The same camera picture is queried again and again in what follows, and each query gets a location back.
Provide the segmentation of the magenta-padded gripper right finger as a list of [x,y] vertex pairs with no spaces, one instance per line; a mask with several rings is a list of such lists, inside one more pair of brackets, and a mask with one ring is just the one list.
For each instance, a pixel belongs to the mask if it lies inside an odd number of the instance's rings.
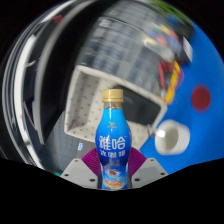
[[143,187],[168,175],[155,158],[146,158],[135,148],[130,151],[127,168],[129,189]]

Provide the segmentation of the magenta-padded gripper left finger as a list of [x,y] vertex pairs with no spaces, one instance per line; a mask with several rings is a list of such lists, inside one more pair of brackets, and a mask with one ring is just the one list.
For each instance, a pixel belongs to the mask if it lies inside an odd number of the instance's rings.
[[73,159],[61,177],[78,186],[90,189],[101,188],[101,164],[96,149],[82,158]]

